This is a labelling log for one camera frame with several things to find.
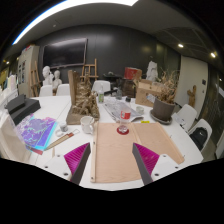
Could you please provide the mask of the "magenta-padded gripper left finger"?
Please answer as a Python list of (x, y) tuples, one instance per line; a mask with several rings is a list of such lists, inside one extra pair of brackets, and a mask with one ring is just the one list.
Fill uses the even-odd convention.
[(57, 154), (43, 169), (65, 180), (79, 185), (90, 155), (90, 144), (85, 143), (65, 155)]

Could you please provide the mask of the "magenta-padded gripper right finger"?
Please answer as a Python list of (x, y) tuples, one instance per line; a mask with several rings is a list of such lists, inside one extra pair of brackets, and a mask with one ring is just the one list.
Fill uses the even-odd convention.
[(133, 144), (132, 153), (145, 185), (180, 170), (180, 166), (167, 154), (158, 155), (140, 144)]

